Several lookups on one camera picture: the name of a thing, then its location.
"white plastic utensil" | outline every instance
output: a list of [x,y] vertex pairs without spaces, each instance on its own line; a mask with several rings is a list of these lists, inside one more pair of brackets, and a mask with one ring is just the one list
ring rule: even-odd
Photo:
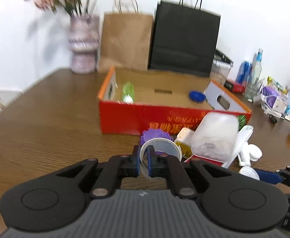
[[241,151],[244,143],[247,142],[249,138],[251,137],[253,131],[254,131],[253,126],[246,125],[238,132],[236,140],[235,140],[232,156],[230,160],[222,164],[222,167],[229,168],[231,163],[234,161],[234,159],[237,157],[237,155]]
[[248,176],[250,178],[259,180],[258,173],[252,167],[244,166],[244,167],[241,168],[241,170],[239,171],[239,173],[241,175]]
[[237,155],[238,164],[240,166],[251,166],[249,145],[245,142],[242,146],[240,153]]

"red box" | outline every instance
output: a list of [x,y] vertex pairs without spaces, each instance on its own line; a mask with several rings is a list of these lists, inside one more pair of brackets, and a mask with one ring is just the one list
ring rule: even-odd
[[224,87],[226,87],[229,91],[233,93],[244,93],[245,87],[235,81],[232,80],[226,80],[224,83]]
[[[135,86],[133,104],[121,102],[122,85]],[[204,91],[203,103],[189,99],[189,91]],[[161,128],[177,134],[182,127],[196,129],[210,111],[244,115],[252,111],[227,89],[208,78],[169,71],[136,71],[112,67],[98,93],[102,133],[135,134]]]

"wooden table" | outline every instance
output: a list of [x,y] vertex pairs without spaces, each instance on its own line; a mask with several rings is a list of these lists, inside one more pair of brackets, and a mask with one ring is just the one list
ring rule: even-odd
[[[112,155],[132,152],[138,136],[100,132],[96,96],[104,77],[58,70],[0,114],[0,197],[18,183],[86,158],[107,161]],[[254,127],[250,143],[263,151],[263,157],[252,166],[275,170],[290,165],[290,122],[274,126],[256,107],[249,124]],[[231,169],[238,170],[238,164]],[[124,179],[122,185],[132,189],[166,187],[144,177]],[[5,228],[0,215],[0,233]]]

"black paper bag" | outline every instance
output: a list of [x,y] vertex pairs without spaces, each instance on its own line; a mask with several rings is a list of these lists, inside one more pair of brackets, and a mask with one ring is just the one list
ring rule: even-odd
[[209,76],[219,26],[220,15],[161,1],[149,68]]

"purple bag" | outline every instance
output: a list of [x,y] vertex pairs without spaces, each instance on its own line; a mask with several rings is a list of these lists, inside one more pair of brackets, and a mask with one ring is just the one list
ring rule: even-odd
[[273,105],[275,104],[275,101],[276,101],[276,98],[279,97],[279,93],[274,90],[272,87],[269,87],[269,86],[265,86],[263,87],[263,90],[262,90],[262,94],[264,96],[270,96],[270,95],[273,95],[271,97],[268,97],[266,99],[267,101],[267,104],[272,108]]

